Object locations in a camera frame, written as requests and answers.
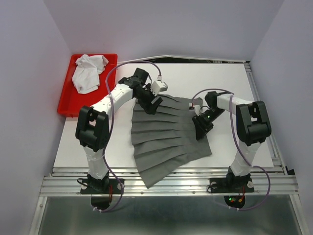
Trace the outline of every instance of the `black cable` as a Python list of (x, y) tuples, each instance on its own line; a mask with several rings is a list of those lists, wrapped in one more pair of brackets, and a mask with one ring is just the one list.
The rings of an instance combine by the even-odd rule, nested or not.
[(152, 83), (152, 78), (151, 78), (150, 74), (148, 74), (148, 78), (150, 79), (150, 82)]
[(78, 179), (77, 179), (77, 183), (79, 183), (80, 185), (83, 185), (83, 186), (85, 186), (85, 187), (88, 187), (88, 185), (84, 184), (84, 183), (82, 182), (82, 180), (83, 180), (83, 178), (78, 178)]
[(204, 107), (206, 107), (207, 109), (210, 109), (209, 106), (204, 105), (204, 106), (202, 106), (202, 107), (200, 108), (200, 113), (202, 113), (202, 112), (201, 112), (201, 109), (204, 108)]

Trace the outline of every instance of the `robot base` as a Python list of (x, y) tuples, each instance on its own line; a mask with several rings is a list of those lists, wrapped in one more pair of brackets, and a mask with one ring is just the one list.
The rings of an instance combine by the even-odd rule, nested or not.
[[(124, 186), (124, 179), (119, 179)], [(81, 194), (109, 194), (110, 187), (112, 186), (113, 194), (121, 194), (121, 186), (116, 179), (109, 179), (109, 174), (107, 174), (102, 180), (96, 180), (90, 175), (87, 179), (82, 179), (82, 183), (90, 187), (81, 186)]]
[(210, 178), (209, 193), (239, 193), (254, 192), (254, 187), (250, 174), (246, 176), (234, 176), (229, 172), (226, 178)]

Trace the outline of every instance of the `metal frame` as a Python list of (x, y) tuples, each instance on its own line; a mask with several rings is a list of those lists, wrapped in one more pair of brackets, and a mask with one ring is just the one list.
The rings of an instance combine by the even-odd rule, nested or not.
[[(220, 60), (214, 60), (214, 63), (221, 63)], [(238, 61), (229, 61), (229, 63), (238, 63)], [(259, 100), (252, 71), (249, 63), (244, 64), (248, 80), (251, 86), (253, 97)], [(296, 219), (298, 221), (301, 233), (309, 235), (309, 228), (306, 223), (302, 205), (299, 198), (298, 184), (294, 175), (287, 175), (285, 164), (281, 158), (281, 153), (276, 140), (272, 135), (269, 137), (269, 143), (273, 152), (272, 160), (274, 167), (267, 167), (271, 178), (271, 195), (290, 195)], [(221, 168), (179, 168), (157, 183), (149, 190), (144, 186), (137, 169), (135, 168), (114, 168), (118, 177), (126, 179), (124, 196), (212, 196), (206, 191), (209, 184), (208, 178), (224, 177), (228, 171), (227, 167)], [(86, 177), (88, 169), (76, 167), (55, 167), (49, 177), (45, 177), (39, 194), (39, 200), (36, 206), (30, 235), (37, 235), (40, 229), (41, 221), (45, 211), (47, 197), (62, 196), (88, 196), (81, 195), (80, 186), (77, 184), (77, 177)], [(265, 195), (268, 189), (268, 180), (264, 173), (253, 169), (251, 177), (254, 183), (255, 192), (249, 195)]]

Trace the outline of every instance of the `red wire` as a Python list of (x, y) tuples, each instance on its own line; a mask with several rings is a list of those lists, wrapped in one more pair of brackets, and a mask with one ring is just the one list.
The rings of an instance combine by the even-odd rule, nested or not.
[(243, 190), (244, 190), (244, 193), (243, 193), (243, 196), (241, 197), (241, 200), (243, 200), (243, 198), (245, 196), (245, 186), (243, 186)]

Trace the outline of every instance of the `gray cloth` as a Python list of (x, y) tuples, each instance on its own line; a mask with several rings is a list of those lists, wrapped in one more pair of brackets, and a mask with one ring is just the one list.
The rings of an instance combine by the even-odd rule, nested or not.
[(207, 147), (197, 149), (193, 144), (192, 145), (179, 145), (164, 148), (161, 150), (155, 150), (148, 153), (139, 154), (135, 157), (137, 170), (140, 173), (141, 171), (147, 170), (153, 166), (159, 165), (168, 160), (174, 159), (177, 156), (186, 154), (186, 162), (188, 163), (188, 156), (191, 154), (194, 158), (200, 159), (205, 157), (203, 153), (210, 153), (210, 147), (207, 144)]
[(133, 116), (132, 122), (143, 122), (143, 121), (166, 121), (173, 123), (193, 123), (192, 119), (188, 116), (175, 116), (171, 114), (156, 113), (155, 115), (147, 115), (145, 112), (136, 112)]
[(196, 138), (190, 138), (192, 135), (195, 134), (195, 130), (192, 131), (175, 131), (175, 130), (169, 130), (169, 131), (154, 131), (149, 132), (144, 135), (143, 132), (139, 133), (132, 133), (132, 144), (139, 144), (144, 143), (147, 141), (153, 141), (153, 140), (161, 140), (161, 139), (169, 139), (169, 138), (189, 138), (189, 141), (192, 143), (198, 143)]
[[(155, 115), (134, 106), (132, 144), (136, 166), (147, 188), (177, 167), (211, 155), (207, 138), (196, 140), (189, 111), (191, 99), (162, 95), (163, 102)], [(202, 99), (194, 103), (202, 105)]]
[(132, 133), (151, 132), (158, 130), (195, 131), (193, 123), (172, 123), (166, 121), (135, 122), (132, 125)]
[(167, 160), (159, 165), (151, 167), (144, 171), (139, 171), (139, 175), (147, 188), (150, 188), (157, 182), (161, 181), (169, 173), (188, 162), (199, 159), (199, 156), (194, 154), (182, 154), (170, 160)]

